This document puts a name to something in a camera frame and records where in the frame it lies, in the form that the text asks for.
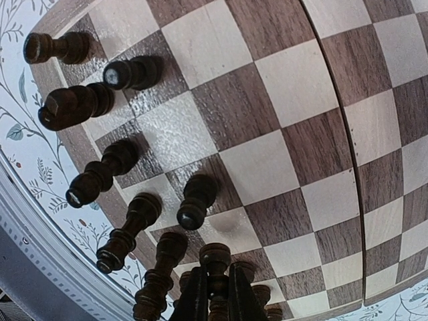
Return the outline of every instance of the chessboard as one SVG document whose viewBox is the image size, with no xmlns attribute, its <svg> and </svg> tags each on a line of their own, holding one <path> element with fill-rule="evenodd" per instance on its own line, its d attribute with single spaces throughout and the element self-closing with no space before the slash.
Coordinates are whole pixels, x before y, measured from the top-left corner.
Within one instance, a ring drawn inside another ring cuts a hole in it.
<svg viewBox="0 0 428 321">
<path fill-rule="evenodd" d="M 257 266 L 284 320 L 332 318 L 427 276 L 428 8 L 327 2 L 60 0 L 33 30 L 91 36 L 84 63 L 31 67 L 43 98 L 102 81 L 108 62 L 163 61 L 155 87 L 117 91 L 109 114 L 59 134 L 81 172 L 109 144 L 138 143 L 137 165 L 98 202 L 121 226 L 137 193 L 161 197 L 133 253 L 150 268 L 165 231 L 189 238 L 173 299 L 212 242 Z M 176 214 L 195 173 L 220 190 L 185 231 Z"/>
</svg>

